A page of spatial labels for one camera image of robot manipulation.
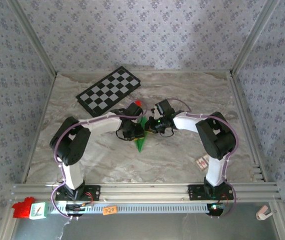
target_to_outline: gray marble table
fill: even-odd
[[[32,156],[28,183],[61,180],[49,142],[67,117],[91,118],[75,96],[107,74],[58,74]],[[135,72],[134,75],[141,80],[141,87],[114,108],[122,108],[131,100],[142,99],[151,109],[165,98],[179,98],[188,103],[195,114],[220,111],[235,128],[240,140],[238,150],[230,158],[227,178],[231,182],[253,181],[250,152],[224,75],[147,71]],[[172,101],[172,106],[175,110],[184,109],[179,102]],[[202,182],[206,171],[201,171],[195,160],[205,153],[199,136],[185,130],[176,131],[169,138],[149,134],[141,153],[134,142],[122,141],[115,133],[106,133],[89,139],[81,165],[86,183]]]

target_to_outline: black mounting bracket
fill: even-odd
[[[191,184],[188,185],[188,194],[190,201],[199,201],[199,200],[233,200],[233,190],[226,183],[219,185],[219,189],[211,194],[208,194],[207,189],[204,184]]]
[[[92,195],[93,201],[99,201],[99,196],[101,194],[101,186],[85,185],[85,183],[83,183],[82,185],[80,185],[80,187],[71,191],[67,185],[64,185],[58,188],[55,200],[90,202],[91,197],[85,194],[87,192]]]

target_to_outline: wall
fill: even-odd
[[[238,75],[270,181],[285,204],[285,0],[280,1]]]
[[[265,0],[21,0],[57,71],[227,70]]]
[[[5,0],[0,0],[0,219],[19,183],[52,78]]]

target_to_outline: small box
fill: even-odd
[[[209,155],[206,154],[204,156],[202,156],[201,158],[195,160],[195,162],[197,163],[198,167],[200,168],[201,171],[204,171],[205,169],[208,168],[208,164],[209,164]]]
[[[47,217],[47,203],[38,202],[31,205],[29,219],[44,219]]]

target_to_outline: green object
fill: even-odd
[[[140,119],[140,124],[141,126],[145,129],[145,123],[147,122],[147,118],[145,116],[143,116],[141,119]],[[145,143],[145,140],[146,140],[146,137],[147,137],[147,132],[144,131],[144,138],[139,138],[137,140],[134,141],[134,143],[136,144],[136,147],[138,149],[138,152],[141,153],[142,149],[143,149],[143,145]]]
[[[32,220],[44,219],[47,217],[47,203],[38,202],[31,205],[29,218]]]

